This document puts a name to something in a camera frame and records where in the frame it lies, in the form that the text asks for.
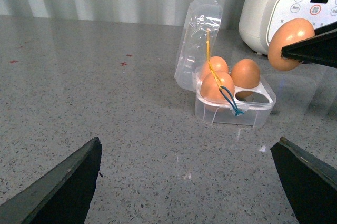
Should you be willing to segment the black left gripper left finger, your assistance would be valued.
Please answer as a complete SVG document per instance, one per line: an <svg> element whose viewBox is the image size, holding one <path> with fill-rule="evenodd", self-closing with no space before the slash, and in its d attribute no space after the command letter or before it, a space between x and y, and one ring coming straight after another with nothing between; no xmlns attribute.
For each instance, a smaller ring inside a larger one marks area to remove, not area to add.
<svg viewBox="0 0 337 224"><path fill-rule="evenodd" d="M100 176L102 145L94 137L1 205L1 223L84 223Z"/></svg>

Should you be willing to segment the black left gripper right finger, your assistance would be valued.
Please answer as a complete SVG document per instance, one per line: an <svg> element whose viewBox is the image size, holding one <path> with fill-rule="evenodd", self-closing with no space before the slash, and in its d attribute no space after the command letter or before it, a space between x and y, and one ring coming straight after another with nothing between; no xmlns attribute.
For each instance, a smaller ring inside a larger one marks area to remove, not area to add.
<svg viewBox="0 0 337 224"><path fill-rule="evenodd" d="M336 169L285 137L272 157L299 223L336 223Z"/></svg>

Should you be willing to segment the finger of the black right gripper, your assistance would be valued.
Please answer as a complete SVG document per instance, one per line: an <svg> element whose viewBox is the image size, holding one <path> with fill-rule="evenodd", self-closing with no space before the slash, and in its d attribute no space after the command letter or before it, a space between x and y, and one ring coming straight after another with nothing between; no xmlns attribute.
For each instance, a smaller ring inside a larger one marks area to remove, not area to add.
<svg viewBox="0 0 337 224"><path fill-rule="evenodd" d="M281 57L336 68L336 22L314 30L315 35L281 49Z"/></svg>

